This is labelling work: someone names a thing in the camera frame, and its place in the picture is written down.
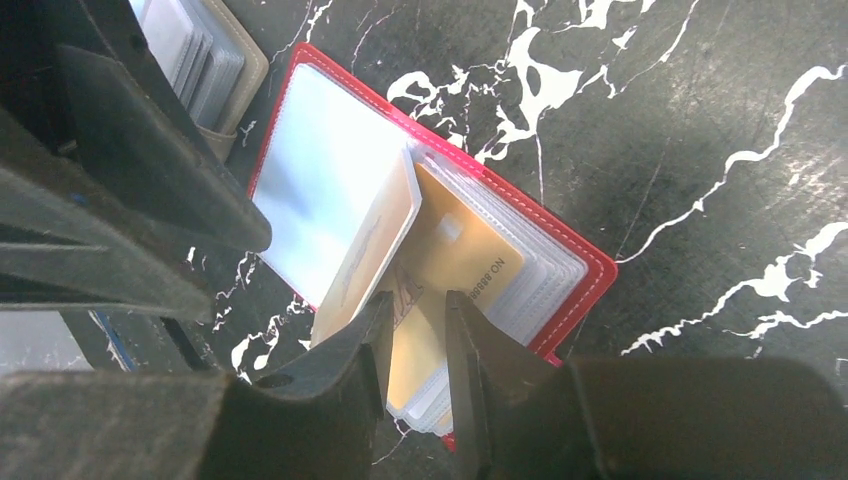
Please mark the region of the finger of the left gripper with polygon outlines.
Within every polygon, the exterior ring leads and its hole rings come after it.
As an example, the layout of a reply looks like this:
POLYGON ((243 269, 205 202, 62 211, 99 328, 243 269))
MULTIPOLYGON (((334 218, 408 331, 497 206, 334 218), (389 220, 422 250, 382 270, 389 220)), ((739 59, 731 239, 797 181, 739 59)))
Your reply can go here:
POLYGON ((190 119, 128 2, 3 2, 1 108, 151 222, 270 245, 269 221, 190 119))
POLYGON ((117 198, 1 113, 1 307, 119 310, 186 322, 212 293, 117 198))

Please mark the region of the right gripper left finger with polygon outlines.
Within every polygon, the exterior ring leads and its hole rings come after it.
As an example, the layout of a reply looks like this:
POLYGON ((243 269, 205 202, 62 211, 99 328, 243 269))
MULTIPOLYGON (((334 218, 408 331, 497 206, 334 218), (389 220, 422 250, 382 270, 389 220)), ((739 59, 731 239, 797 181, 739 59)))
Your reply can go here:
POLYGON ((385 412, 393 297, 255 384, 214 372, 1 381, 5 479, 365 479, 385 412))

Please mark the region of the red leather card holder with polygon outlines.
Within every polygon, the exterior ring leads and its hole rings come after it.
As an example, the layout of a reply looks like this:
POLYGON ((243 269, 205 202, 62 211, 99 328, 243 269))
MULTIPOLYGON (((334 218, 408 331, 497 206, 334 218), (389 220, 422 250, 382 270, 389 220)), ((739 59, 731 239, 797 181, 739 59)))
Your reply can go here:
POLYGON ((249 187, 262 257, 315 312, 311 342, 393 295, 389 412, 454 442, 445 294, 554 362, 616 263, 492 169, 308 43, 294 49, 249 187))

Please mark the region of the grey card holder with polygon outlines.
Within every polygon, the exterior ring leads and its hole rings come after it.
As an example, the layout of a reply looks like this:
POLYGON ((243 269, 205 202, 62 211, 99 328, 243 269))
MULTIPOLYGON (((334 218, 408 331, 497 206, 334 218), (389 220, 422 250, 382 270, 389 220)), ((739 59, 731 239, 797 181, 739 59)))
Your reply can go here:
POLYGON ((223 1, 132 1, 147 46, 213 153, 226 161, 269 61, 223 1))

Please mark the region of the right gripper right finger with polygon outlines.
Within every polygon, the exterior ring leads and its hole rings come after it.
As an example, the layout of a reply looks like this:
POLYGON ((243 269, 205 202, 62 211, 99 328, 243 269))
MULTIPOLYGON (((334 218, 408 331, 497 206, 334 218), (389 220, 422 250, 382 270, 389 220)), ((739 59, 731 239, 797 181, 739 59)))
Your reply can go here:
POLYGON ((843 479, 847 413, 785 359, 554 366, 446 296, 455 452, 467 479, 843 479))

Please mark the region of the gold credit card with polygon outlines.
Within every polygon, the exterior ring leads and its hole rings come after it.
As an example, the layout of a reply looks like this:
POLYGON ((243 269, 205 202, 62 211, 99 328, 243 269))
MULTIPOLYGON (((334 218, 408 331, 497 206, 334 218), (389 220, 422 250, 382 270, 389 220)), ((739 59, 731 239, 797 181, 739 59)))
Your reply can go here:
POLYGON ((422 194, 409 149, 403 149, 377 191, 340 269, 317 309, 313 347, 364 308, 416 219, 422 194))

